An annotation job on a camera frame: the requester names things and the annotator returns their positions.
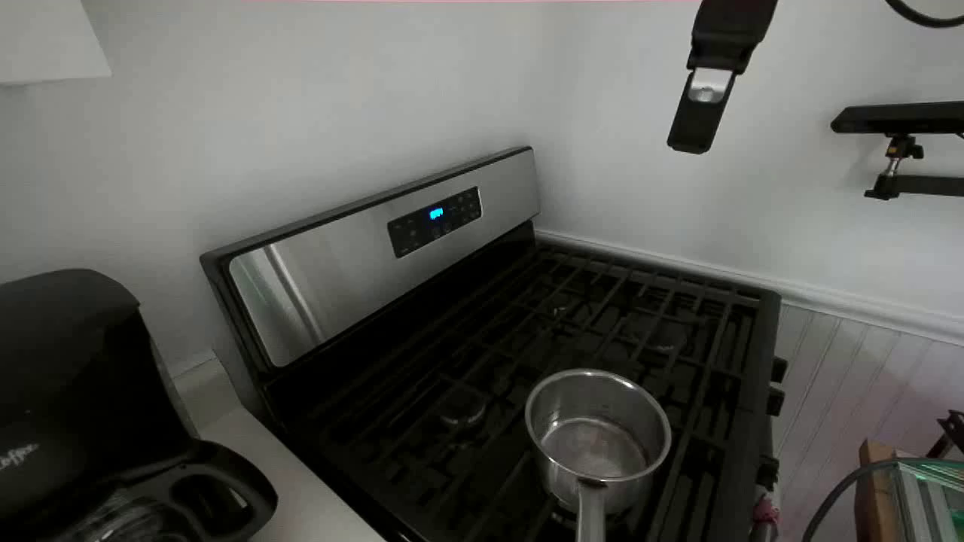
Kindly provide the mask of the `stainless steel saucepan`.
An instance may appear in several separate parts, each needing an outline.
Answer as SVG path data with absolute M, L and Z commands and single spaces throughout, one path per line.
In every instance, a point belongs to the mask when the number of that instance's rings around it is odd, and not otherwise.
M 539 380 L 523 404 L 541 487 L 576 515 L 576 542 L 605 542 L 605 521 L 637 511 L 673 453 L 673 426 L 637 384 L 571 367 Z

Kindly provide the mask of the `black coffee maker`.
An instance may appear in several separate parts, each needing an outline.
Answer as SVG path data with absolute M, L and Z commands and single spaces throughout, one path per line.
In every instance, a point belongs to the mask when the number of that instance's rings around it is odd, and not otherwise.
M 0 286 L 0 542 L 251 542 L 274 508 L 187 426 L 133 292 L 87 267 Z

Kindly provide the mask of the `glass and wood box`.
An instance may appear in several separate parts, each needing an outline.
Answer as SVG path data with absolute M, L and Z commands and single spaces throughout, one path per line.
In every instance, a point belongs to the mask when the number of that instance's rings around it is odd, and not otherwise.
M 964 542 L 964 413 L 940 420 L 940 437 L 924 459 L 900 459 L 892 446 L 865 440 L 854 487 L 858 542 Z

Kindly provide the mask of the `black and steel gas stove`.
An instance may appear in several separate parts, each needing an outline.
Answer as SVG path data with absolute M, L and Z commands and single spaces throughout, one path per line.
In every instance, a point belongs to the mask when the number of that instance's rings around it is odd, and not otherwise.
M 514 148 L 216 247 L 253 413 L 388 542 L 576 542 L 523 431 L 565 367 L 643 385 L 673 454 L 610 542 L 756 542 L 783 407 L 770 290 L 545 240 Z

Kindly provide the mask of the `black hanging device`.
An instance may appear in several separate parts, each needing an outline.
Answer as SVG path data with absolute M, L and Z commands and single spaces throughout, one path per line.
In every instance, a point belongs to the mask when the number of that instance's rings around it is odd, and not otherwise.
M 687 81 L 668 148 L 705 154 L 713 146 L 735 77 L 766 39 L 776 0 L 702 0 L 687 54 Z

